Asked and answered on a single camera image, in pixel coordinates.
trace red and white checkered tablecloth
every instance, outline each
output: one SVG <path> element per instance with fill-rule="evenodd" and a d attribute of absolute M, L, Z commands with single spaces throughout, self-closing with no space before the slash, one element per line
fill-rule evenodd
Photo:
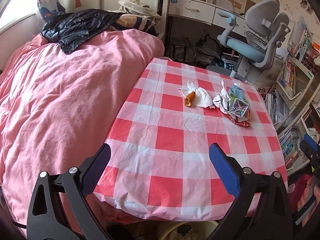
<path fill-rule="evenodd" d="M 209 146 L 215 142 L 242 167 L 267 175 L 277 170 L 287 182 L 277 133 L 254 87 L 240 84 L 250 104 L 250 128 L 233 124 L 219 109 L 184 105 L 178 88 L 188 81 L 213 98 L 221 92 L 222 79 L 227 90 L 239 82 L 154 58 L 109 132 L 112 156 L 95 195 L 142 219 L 221 219 L 234 198 L 209 160 Z"/>

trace black garment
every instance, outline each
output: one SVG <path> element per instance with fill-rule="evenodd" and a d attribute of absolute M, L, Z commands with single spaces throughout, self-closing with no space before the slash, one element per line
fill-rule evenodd
<path fill-rule="evenodd" d="M 70 54 L 88 39 L 102 33 L 123 13 L 87 9 L 76 13 L 58 15 L 42 29 L 48 42 L 58 42 L 65 54 Z"/>

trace blue sticker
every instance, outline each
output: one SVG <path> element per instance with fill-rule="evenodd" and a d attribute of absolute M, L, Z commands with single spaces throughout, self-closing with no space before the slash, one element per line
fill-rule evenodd
<path fill-rule="evenodd" d="M 170 3 L 178 3 L 178 0 L 170 0 Z"/>

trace drawer handle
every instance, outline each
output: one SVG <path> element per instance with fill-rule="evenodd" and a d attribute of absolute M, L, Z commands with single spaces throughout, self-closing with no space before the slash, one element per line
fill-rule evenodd
<path fill-rule="evenodd" d="M 185 7 L 187 10 L 191 10 L 191 11 L 196 11 L 196 12 L 200 12 L 198 9 L 192 9 L 192 8 L 189 8 L 189 7 Z"/>

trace gray chair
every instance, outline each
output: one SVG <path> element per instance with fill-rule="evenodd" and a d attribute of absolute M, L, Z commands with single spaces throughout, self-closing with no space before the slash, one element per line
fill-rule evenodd
<path fill-rule="evenodd" d="M 245 22 L 250 29 L 246 32 L 248 43 L 229 37 L 236 27 L 236 16 L 226 11 L 218 12 L 221 17 L 227 18 L 229 24 L 222 35 L 218 36 L 219 42 L 222 46 L 234 49 L 242 55 L 230 77 L 236 76 L 245 58 L 249 60 L 249 64 L 244 67 L 246 71 L 243 75 L 248 81 L 251 81 L 248 78 L 250 72 L 248 69 L 254 68 L 253 66 L 256 79 L 264 70 L 272 68 L 276 49 L 281 47 L 285 36 L 291 31 L 288 27 L 289 17 L 285 13 L 278 15 L 279 9 L 276 1 L 263 0 L 247 11 Z"/>

